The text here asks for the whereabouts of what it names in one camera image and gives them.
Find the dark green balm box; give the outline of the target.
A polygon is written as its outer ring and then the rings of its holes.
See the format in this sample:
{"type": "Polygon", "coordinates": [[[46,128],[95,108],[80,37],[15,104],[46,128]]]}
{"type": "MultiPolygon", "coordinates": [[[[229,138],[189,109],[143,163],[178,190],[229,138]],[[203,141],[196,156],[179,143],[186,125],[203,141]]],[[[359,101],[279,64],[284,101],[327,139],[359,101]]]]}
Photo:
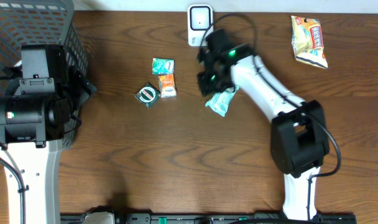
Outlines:
{"type": "Polygon", "coordinates": [[[146,83],[134,96],[148,109],[153,107],[161,98],[158,89],[150,83],[146,83]]]}

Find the teal tissue packet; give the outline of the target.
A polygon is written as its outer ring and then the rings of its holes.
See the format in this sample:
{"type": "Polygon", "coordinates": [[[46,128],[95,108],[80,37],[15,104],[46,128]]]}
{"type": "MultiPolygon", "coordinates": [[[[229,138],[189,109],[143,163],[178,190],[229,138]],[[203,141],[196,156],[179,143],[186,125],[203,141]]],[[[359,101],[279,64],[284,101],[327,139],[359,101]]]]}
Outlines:
{"type": "Polygon", "coordinates": [[[152,74],[153,75],[168,75],[172,74],[175,69],[174,59],[153,58],[152,74]]]}

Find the orange tissue packet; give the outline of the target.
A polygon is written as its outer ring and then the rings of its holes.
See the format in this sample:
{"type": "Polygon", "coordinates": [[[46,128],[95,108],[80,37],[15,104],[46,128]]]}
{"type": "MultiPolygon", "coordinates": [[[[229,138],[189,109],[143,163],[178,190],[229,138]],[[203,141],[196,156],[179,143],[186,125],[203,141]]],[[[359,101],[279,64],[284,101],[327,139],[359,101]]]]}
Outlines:
{"type": "Polygon", "coordinates": [[[160,95],[162,98],[170,98],[177,95],[174,74],[159,75],[160,95]]]}

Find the light green pouch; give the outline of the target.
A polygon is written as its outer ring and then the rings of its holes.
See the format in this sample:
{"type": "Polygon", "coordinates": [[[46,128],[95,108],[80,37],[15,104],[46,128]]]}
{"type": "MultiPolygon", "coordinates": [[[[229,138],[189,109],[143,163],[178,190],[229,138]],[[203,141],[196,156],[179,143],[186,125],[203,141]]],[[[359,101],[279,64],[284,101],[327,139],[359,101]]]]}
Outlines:
{"type": "Polygon", "coordinates": [[[228,112],[229,104],[234,98],[238,89],[238,86],[234,86],[225,89],[221,93],[215,93],[213,97],[206,102],[205,106],[211,108],[215,113],[221,115],[222,117],[225,117],[226,113],[228,112]]]}

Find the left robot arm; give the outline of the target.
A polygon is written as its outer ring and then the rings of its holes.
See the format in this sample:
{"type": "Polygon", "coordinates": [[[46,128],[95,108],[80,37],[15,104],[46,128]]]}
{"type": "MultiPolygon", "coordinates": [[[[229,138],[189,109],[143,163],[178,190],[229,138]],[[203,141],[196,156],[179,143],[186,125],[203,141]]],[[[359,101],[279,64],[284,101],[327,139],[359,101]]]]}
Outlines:
{"type": "Polygon", "coordinates": [[[60,223],[58,175],[63,140],[82,124],[77,112],[96,92],[69,46],[25,45],[4,67],[19,83],[0,98],[0,164],[7,175],[10,223],[60,223]]]}

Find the yellow snack chip bag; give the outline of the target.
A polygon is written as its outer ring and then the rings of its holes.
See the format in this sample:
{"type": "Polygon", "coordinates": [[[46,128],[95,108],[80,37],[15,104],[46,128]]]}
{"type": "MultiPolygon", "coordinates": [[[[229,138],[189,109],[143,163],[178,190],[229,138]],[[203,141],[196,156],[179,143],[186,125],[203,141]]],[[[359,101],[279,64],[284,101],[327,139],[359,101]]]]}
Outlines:
{"type": "Polygon", "coordinates": [[[295,60],[314,67],[327,69],[324,44],[319,20],[291,16],[292,48],[295,60]]]}

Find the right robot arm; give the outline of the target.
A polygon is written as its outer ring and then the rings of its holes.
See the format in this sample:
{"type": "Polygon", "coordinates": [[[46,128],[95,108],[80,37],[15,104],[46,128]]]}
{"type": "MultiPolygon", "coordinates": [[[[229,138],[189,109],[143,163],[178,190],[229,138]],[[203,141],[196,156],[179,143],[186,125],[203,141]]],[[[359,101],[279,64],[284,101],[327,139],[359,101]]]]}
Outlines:
{"type": "Polygon", "coordinates": [[[319,102],[288,90],[250,45],[234,45],[222,29],[205,34],[198,60],[205,67],[198,74],[203,95],[238,87],[269,120],[270,153],[284,176],[283,213],[290,220],[312,220],[315,180],[330,151],[319,102]]]}

